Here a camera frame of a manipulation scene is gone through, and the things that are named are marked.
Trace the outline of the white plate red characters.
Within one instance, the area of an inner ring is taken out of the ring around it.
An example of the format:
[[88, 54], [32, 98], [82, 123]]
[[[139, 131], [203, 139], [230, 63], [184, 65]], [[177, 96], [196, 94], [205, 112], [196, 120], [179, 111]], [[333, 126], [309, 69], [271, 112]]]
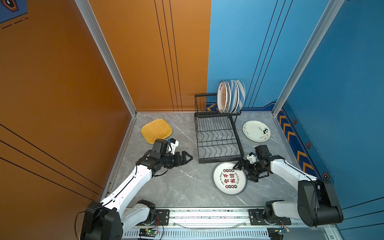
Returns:
[[235, 163], [218, 164], [213, 171], [215, 187], [223, 194], [234, 196], [244, 191], [247, 185], [246, 174], [243, 170], [234, 169]]

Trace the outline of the black wire dish rack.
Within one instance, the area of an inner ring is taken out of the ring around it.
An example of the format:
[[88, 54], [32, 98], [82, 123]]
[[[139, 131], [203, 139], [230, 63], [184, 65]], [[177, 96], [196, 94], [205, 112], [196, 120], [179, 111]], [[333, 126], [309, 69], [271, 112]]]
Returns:
[[238, 161], [244, 157], [236, 128], [241, 113], [219, 113], [215, 93], [195, 95], [195, 130], [200, 164]]

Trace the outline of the orange sunburst round plate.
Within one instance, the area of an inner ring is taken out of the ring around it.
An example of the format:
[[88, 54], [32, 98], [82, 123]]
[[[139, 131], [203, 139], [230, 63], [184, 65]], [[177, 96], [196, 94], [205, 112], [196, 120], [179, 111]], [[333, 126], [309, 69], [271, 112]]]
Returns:
[[217, 92], [217, 105], [218, 105], [218, 111], [220, 113], [225, 112], [226, 101], [227, 101], [226, 83], [224, 81], [221, 81], [219, 83], [218, 92]]

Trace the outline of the blue striped plate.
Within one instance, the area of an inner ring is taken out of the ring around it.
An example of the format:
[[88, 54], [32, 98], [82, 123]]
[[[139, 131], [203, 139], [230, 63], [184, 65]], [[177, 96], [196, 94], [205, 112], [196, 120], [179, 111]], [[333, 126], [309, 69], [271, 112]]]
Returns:
[[238, 84], [238, 87], [239, 87], [239, 104], [238, 104], [238, 107], [237, 107], [237, 111], [240, 112], [241, 109], [243, 108], [243, 105], [244, 105], [244, 102], [245, 102], [246, 89], [245, 89], [244, 82], [242, 80], [237, 80], [237, 84]]
[[237, 87], [235, 80], [231, 80], [231, 104], [230, 104], [230, 113], [234, 113], [236, 101], [237, 101]]

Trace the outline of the white green emblem plate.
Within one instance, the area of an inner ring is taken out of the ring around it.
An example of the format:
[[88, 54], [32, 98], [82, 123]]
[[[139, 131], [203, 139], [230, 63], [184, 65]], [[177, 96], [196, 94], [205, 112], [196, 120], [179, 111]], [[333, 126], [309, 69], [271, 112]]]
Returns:
[[224, 81], [226, 86], [226, 102], [224, 113], [227, 114], [229, 112], [230, 104], [231, 104], [231, 88], [228, 81]]

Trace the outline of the green red rimmed plate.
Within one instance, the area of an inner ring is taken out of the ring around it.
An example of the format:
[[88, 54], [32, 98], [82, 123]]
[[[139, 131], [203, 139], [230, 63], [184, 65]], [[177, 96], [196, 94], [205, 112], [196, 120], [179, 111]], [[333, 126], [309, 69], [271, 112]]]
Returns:
[[240, 102], [240, 87], [239, 87], [238, 80], [235, 80], [235, 83], [236, 83], [236, 87], [237, 87], [237, 101], [236, 101], [236, 106], [235, 106], [234, 113], [237, 113], [238, 112], [239, 102]]

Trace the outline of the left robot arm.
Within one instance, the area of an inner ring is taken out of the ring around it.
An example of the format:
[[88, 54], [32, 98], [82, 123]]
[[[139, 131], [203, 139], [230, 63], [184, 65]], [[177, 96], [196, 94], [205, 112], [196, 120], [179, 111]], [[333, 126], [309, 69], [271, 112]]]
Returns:
[[128, 204], [139, 190], [152, 178], [158, 177], [161, 169], [170, 170], [188, 164], [193, 156], [186, 151], [177, 152], [179, 142], [157, 139], [152, 149], [146, 151], [135, 163], [135, 168], [110, 195], [100, 202], [88, 205], [82, 229], [75, 231], [78, 240], [120, 240], [125, 231], [155, 220], [156, 205], [140, 200], [127, 210]]

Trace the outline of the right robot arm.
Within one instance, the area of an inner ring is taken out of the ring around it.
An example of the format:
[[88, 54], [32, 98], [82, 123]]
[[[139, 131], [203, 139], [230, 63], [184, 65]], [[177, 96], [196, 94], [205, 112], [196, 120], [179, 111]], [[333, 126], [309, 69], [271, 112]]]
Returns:
[[266, 202], [263, 212], [257, 214], [257, 217], [269, 225], [280, 224], [284, 219], [301, 220], [308, 227], [344, 221], [337, 193], [329, 179], [307, 174], [283, 157], [273, 156], [266, 145], [255, 147], [255, 152], [239, 160], [233, 170], [244, 170], [246, 179], [255, 183], [271, 174], [278, 175], [297, 190], [296, 202]]

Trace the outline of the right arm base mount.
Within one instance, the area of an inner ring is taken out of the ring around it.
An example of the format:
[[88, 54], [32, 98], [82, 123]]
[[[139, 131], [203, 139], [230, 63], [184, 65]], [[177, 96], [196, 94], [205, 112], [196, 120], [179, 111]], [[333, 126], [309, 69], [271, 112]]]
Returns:
[[264, 209], [250, 209], [248, 214], [252, 226], [290, 226], [292, 224], [289, 218], [271, 217], [268, 219]]

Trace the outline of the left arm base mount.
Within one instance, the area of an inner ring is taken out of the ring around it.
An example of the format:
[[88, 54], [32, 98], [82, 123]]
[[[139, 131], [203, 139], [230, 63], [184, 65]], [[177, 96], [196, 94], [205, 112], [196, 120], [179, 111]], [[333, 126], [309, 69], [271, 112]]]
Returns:
[[169, 209], [156, 209], [154, 218], [148, 222], [142, 222], [137, 224], [137, 226], [155, 226], [160, 222], [164, 227], [169, 225], [170, 220], [170, 210]]

